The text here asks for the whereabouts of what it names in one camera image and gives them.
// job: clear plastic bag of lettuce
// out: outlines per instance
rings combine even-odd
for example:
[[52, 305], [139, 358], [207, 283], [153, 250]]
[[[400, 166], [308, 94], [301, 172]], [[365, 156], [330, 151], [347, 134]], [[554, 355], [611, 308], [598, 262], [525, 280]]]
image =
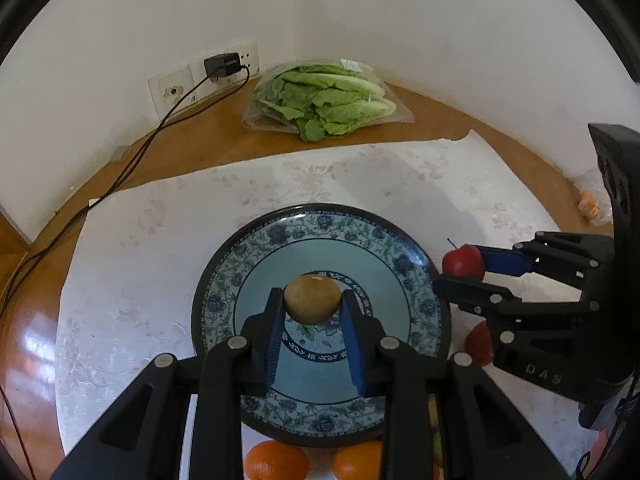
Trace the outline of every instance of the clear plastic bag of lettuce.
[[246, 128], [297, 133], [305, 142], [372, 124], [414, 121], [370, 66], [347, 59], [311, 59], [270, 69], [242, 117]]

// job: red apple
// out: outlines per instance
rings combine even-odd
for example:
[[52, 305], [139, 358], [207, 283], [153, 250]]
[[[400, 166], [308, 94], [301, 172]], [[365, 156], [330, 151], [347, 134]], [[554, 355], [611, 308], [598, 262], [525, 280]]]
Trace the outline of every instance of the red apple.
[[484, 279], [484, 260], [475, 245], [463, 245], [449, 251], [442, 259], [442, 273], [457, 278]]
[[479, 323], [469, 332], [465, 339], [465, 352], [480, 366], [486, 366], [494, 361], [494, 345], [486, 321]]

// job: power adapter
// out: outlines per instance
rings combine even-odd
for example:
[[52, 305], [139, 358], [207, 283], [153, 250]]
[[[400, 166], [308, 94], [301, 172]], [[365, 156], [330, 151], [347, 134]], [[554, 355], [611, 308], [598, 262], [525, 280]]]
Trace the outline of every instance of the power adapter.
[[237, 52], [217, 54], [216, 56], [207, 57], [207, 59], [204, 60], [204, 70], [209, 79], [214, 77], [229, 77], [230, 75], [240, 72], [241, 69], [240, 54]]

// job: plastic bag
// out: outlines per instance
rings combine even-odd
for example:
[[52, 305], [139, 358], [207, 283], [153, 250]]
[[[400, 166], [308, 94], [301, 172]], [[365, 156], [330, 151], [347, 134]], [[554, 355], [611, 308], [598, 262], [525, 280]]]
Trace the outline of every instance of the plastic bag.
[[413, 123], [411, 110], [370, 66], [348, 59], [278, 65], [256, 85], [242, 126], [299, 134], [316, 142], [363, 126]]
[[611, 200], [598, 168], [575, 177], [574, 184], [580, 190], [578, 209], [582, 215], [596, 226], [611, 222], [613, 215]]

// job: plate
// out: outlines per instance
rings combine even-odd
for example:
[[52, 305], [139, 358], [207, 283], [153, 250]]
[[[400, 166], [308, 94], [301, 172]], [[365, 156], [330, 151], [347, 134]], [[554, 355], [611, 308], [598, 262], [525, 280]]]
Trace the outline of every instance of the plate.
[[[262, 216], [214, 254], [198, 284], [191, 334], [198, 354], [238, 334], [263, 311], [272, 287], [300, 274], [331, 276], [352, 289], [387, 335], [446, 359], [449, 311], [433, 293], [437, 270], [405, 232], [372, 213], [308, 204]], [[382, 433], [385, 399], [351, 383], [339, 313], [305, 326], [289, 316], [272, 389], [243, 397], [242, 420], [266, 436], [307, 447], [347, 446]]]

